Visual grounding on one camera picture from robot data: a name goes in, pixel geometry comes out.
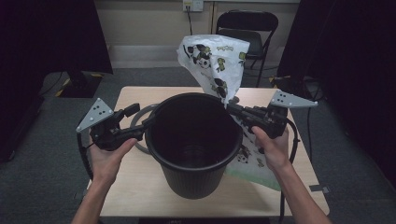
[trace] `gray carpet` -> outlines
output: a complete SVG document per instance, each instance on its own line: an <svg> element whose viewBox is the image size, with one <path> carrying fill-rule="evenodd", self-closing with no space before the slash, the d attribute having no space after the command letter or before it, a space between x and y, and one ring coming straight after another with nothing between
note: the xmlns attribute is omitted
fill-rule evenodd
<svg viewBox="0 0 396 224"><path fill-rule="evenodd" d="M181 67L114 69L106 76L96 97L114 107L124 86L197 86ZM276 70L266 71L271 76ZM58 78L47 76L43 91ZM54 97L66 75L48 93L41 112L23 138L15 159L0 164L0 223L69 223L78 209L88 177L78 155L75 129L92 99ZM256 78L246 74L242 87L254 87ZM264 78L261 87L271 87ZM308 148L307 109L292 110ZM340 119L327 104L311 110L313 165L334 223L394 223L396 193L375 163L347 137ZM105 223L136 223L136 217L105 217ZM284 223L293 223L291 217Z"/></svg>

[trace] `finger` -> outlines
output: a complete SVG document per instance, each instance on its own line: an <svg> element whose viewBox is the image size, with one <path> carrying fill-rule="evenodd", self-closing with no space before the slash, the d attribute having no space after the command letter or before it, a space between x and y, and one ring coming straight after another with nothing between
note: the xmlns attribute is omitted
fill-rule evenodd
<svg viewBox="0 0 396 224"><path fill-rule="evenodd" d="M131 148L134 146L134 144L137 143L137 140L135 138L131 138L126 140L117 150L117 154L122 158L127 154Z"/></svg>
<svg viewBox="0 0 396 224"><path fill-rule="evenodd" d="M256 139L258 139L261 142L267 142L269 137L268 134L261 128L257 126L253 126L251 128L251 131L256 135Z"/></svg>

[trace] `white plastic bag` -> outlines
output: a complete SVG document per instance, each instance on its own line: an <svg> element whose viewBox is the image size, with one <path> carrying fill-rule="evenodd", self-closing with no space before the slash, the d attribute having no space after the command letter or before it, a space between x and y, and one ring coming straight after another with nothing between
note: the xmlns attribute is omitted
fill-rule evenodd
<svg viewBox="0 0 396 224"><path fill-rule="evenodd" d="M177 58L205 93L220 97L227 105L241 86L248 47L248 42L227 36L190 35L183 38ZM225 174L280 190L265 156L254 144L255 135L234 119L243 128L244 139L238 155L227 165Z"/></svg>
<svg viewBox="0 0 396 224"><path fill-rule="evenodd" d="M183 38L177 58L205 93L228 104L241 86L248 47L248 42L227 36L189 35Z"/></svg>

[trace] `wooden table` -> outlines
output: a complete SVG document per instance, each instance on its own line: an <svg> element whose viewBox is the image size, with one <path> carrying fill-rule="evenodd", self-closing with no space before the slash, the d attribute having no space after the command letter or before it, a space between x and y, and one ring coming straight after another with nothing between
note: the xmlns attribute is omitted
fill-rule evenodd
<svg viewBox="0 0 396 224"><path fill-rule="evenodd" d="M268 106L274 89L241 88L240 105ZM202 92L191 87L125 87L115 110L133 103L141 108L158 104L183 92ZM132 117L122 120L121 128L130 126ZM297 149L294 167L319 207L329 214L321 191L309 186L318 180L302 143ZM102 217L276 217L279 216L280 192L237 177L224 175L218 188L199 200L184 199L168 186L163 170L150 155L133 148L122 160L117 180L106 197ZM291 216L286 204L285 216Z"/></svg>

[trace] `black cable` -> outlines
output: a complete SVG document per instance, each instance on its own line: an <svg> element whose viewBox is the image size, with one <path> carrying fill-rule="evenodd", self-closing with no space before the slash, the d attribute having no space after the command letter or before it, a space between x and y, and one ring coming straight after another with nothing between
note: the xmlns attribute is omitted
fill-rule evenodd
<svg viewBox="0 0 396 224"><path fill-rule="evenodd" d="M189 22L190 22L190 35L192 35L192 26L191 26L191 17L190 17L190 7L186 7L187 10L187 15L189 16Z"/></svg>
<svg viewBox="0 0 396 224"><path fill-rule="evenodd" d="M144 107L143 109L141 109L139 112L137 112L136 115L134 115L134 118L131 121L131 128L136 126L136 123L148 112L152 111L158 104L155 105L148 105L146 107ZM139 149L140 151L146 153L146 154L151 154L149 152L149 149L146 147L143 147L142 145L140 145L138 142L136 144L134 144L137 149Z"/></svg>
<svg viewBox="0 0 396 224"><path fill-rule="evenodd" d="M87 155L88 148L84 147L82 145L81 133L77 134L77 141L78 141L79 155L82 159L82 163L84 164L85 171L87 172L88 176L90 177L90 180L93 180L93 171L91 169L90 161L88 160L88 155Z"/></svg>
<svg viewBox="0 0 396 224"><path fill-rule="evenodd" d="M290 163L293 164L294 158L295 158L296 152L297 152L297 146L298 146L298 143L300 142L300 140L298 139L297 127L295 126L295 124L289 119L287 120L287 123L289 124L289 126L291 127L291 129L293 130L293 133L294 133L293 146L291 147L291 153L290 153L290 157L289 157ZM279 224L281 224L283 222L284 216L285 216L285 194L281 190L280 191L280 214L279 214L279 220L278 220Z"/></svg>
<svg viewBox="0 0 396 224"><path fill-rule="evenodd" d="M316 99L317 96L318 96L318 93L319 93L319 89L320 89L320 86L318 85L317 92L315 93L315 95L313 97L313 101L318 101L318 100L321 100L323 98L323 96L321 96L318 100ZM313 157L312 157L312 153L313 152L312 151L313 150L312 150L311 127L310 127L310 123L309 123L309 117L311 115L311 108L312 107L308 108L308 112L307 112L307 115L306 115L306 131L308 132L309 161L312 163L312 161L313 161Z"/></svg>
<svg viewBox="0 0 396 224"><path fill-rule="evenodd" d="M59 80L61 80L62 75L64 74L64 72L61 72L61 74L59 75L58 79L55 81L55 83L52 84L51 87L49 87L46 91L44 91L43 93L39 93L39 96L43 96L45 93L49 92L50 90L52 90L52 88L59 82Z"/></svg>

